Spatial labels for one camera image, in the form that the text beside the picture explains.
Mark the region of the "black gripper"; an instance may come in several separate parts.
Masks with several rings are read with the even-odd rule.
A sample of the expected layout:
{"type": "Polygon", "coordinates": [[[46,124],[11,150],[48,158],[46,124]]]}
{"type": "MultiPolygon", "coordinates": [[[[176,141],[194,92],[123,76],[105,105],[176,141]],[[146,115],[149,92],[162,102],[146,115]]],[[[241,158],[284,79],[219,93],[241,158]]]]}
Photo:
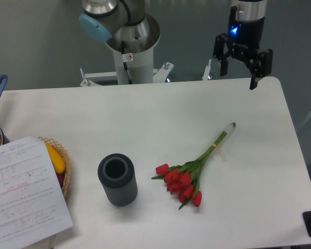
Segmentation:
{"type": "Polygon", "coordinates": [[[232,1],[228,34],[215,38],[213,57],[220,63],[220,76],[228,73],[230,56],[251,63],[250,90],[272,71],[273,50],[260,50],[266,6],[267,1],[232,1]]]}

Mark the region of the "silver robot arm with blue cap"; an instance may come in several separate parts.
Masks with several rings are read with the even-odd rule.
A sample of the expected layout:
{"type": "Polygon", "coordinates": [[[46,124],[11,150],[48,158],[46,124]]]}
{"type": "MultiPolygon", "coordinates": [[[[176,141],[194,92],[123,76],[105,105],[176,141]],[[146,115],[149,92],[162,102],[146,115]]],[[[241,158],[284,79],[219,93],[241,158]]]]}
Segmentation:
{"type": "MultiPolygon", "coordinates": [[[[273,51],[260,49],[266,6],[266,1],[233,1],[228,31],[217,35],[214,44],[220,75],[227,74],[229,58],[241,61],[251,73],[250,89],[272,71],[273,51]]],[[[160,27],[145,12],[144,1],[83,1],[82,7],[79,23],[112,51],[118,84],[167,82],[173,65],[166,62],[160,69],[153,67],[160,27]]]]}

